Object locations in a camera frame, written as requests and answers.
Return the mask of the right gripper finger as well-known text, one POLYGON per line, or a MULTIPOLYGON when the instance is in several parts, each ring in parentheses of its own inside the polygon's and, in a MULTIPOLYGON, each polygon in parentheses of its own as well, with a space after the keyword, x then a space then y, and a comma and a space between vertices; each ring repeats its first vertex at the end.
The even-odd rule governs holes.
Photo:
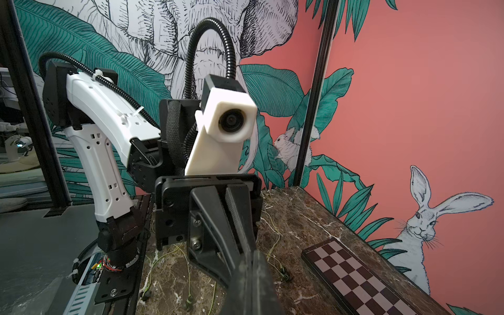
POLYGON ((243 256, 232 274, 224 300, 225 314, 283 314, 265 255, 243 256))

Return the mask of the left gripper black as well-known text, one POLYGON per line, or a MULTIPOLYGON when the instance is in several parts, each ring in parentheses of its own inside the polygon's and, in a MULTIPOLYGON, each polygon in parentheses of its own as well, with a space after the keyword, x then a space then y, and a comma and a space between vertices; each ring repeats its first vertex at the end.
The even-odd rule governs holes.
POLYGON ((228 287, 240 252, 221 201, 227 203, 245 256, 253 256, 263 205, 262 184, 254 174, 158 178, 156 249, 188 239, 191 264, 228 287))

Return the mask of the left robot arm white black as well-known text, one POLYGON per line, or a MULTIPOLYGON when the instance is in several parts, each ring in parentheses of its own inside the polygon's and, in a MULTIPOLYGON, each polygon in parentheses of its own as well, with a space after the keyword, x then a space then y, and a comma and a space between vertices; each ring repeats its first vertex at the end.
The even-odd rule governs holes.
POLYGON ((164 100, 165 125, 118 86, 118 75, 75 58, 47 52, 39 58, 43 103, 81 161, 94 199, 104 279, 127 275, 139 260, 143 225, 119 173, 172 214, 170 236, 186 240, 189 256, 224 286, 242 289, 258 269, 253 203, 261 181, 238 171, 253 132, 257 106, 236 80, 230 32, 216 18, 192 31, 181 100, 164 100))

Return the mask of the chessboard brown and pink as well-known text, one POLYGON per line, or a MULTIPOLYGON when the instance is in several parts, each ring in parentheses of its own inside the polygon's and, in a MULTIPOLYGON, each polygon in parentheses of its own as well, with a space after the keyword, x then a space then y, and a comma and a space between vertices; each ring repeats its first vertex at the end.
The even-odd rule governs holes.
POLYGON ((334 238, 304 249, 301 258, 349 314, 417 314, 347 246, 334 238))

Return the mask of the left black corner post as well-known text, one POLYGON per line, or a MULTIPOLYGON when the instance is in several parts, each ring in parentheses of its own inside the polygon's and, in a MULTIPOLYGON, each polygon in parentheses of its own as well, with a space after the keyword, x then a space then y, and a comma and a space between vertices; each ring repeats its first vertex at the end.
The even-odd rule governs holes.
POLYGON ((320 46, 318 49, 318 55, 314 69, 312 89, 309 93, 310 97, 308 100, 307 113, 304 120, 305 122, 303 126, 303 134, 301 137, 301 143, 297 158, 297 165, 293 179, 294 186, 301 185, 301 180, 303 177, 305 167, 304 163, 307 157, 309 144, 311 143, 311 131, 316 118, 317 106, 320 100, 324 75, 328 63, 328 55, 331 49, 332 38, 335 31, 335 24, 337 20, 339 1, 334 0, 324 1, 324 4, 328 4, 328 7, 324 18, 324 27, 322 30, 320 46))

